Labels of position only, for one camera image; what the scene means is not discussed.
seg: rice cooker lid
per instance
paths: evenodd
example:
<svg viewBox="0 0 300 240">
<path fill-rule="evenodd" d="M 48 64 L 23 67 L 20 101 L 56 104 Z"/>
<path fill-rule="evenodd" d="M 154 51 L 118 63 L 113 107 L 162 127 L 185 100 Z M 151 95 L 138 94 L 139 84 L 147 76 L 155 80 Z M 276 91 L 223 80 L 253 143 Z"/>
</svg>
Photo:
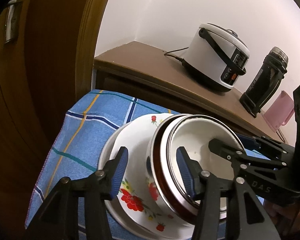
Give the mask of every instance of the rice cooker lid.
<svg viewBox="0 0 300 240">
<path fill-rule="evenodd" d="M 224 38 L 225 40 L 236 46 L 239 50 L 241 50 L 247 56 L 247 58 L 250 57 L 250 51 L 248 50 L 247 46 L 230 30 L 226 30 L 212 23 L 203 23 L 199 26 L 199 28 L 205 28 L 207 31 Z"/>
</svg>

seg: red flower pattern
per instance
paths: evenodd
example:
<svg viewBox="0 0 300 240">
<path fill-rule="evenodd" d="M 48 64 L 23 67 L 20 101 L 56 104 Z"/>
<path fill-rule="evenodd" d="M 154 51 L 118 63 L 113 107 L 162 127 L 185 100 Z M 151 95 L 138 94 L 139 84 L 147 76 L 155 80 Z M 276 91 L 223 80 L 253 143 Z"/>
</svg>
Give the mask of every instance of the red flower pattern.
<svg viewBox="0 0 300 240">
<path fill-rule="evenodd" d="M 151 182 L 149 184 L 149 192 L 150 192 L 150 195 L 153 198 L 153 200 L 157 201 L 159 195 L 157 193 L 157 188 L 156 188 L 154 182 Z"/>
<path fill-rule="evenodd" d="M 137 196 L 132 196 L 127 190 L 121 188 L 123 196 L 121 199 L 127 203 L 127 207 L 129 209 L 133 209 L 134 211 L 143 211 L 142 201 Z"/>
<path fill-rule="evenodd" d="M 159 224 L 159 225 L 157 225 L 157 227 L 156 227 L 156 229 L 158 230 L 158 231 L 163 231 L 164 230 L 164 225 L 163 224 Z"/>
</svg>

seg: black thermos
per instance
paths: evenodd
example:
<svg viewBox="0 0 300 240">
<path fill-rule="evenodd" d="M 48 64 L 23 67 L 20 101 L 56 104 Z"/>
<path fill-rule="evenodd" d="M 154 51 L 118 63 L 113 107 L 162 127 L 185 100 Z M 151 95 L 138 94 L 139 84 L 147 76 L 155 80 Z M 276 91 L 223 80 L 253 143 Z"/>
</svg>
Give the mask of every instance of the black thermos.
<svg viewBox="0 0 300 240">
<path fill-rule="evenodd" d="M 240 103 L 254 118 L 278 89 L 287 72 L 287 65 L 287 55 L 278 47 L 273 47 L 251 85 L 242 94 Z"/>
</svg>

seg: rice cooker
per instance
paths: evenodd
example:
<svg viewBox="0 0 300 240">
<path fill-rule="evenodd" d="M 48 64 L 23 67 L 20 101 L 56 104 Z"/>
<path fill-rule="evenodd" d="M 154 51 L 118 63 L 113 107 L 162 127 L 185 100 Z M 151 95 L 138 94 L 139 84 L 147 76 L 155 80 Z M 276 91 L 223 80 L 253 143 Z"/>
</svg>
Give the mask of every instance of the rice cooker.
<svg viewBox="0 0 300 240">
<path fill-rule="evenodd" d="M 199 26 L 189 48 L 183 66 L 200 83 L 220 92 L 233 88 L 244 68 L 250 52 L 232 30 L 204 23 Z"/>
</svg>

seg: rice cooker handle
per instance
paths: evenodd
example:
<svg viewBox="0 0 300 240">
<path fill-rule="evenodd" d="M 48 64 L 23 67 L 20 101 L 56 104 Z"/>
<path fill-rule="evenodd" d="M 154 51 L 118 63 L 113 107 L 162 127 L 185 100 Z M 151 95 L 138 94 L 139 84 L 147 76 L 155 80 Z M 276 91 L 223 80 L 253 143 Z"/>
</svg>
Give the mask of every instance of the rice cooker handle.
<svg viewBox="0 0 300 240">
<path fill-rule="evenodd" d="M 217 42 L 211 37 L 209 32 L 205 28 L 201 28 L 199 31 L 199 36 L 205 39 L 211 48 L 218 54 L 218 56 L 222 59 L 226 65 L 231 68 L 237 75 L 243 76 L 246 73 L 246 69 L 239 68 L 228 56 L 227 54 L 220 48 Z"/>
</svg>

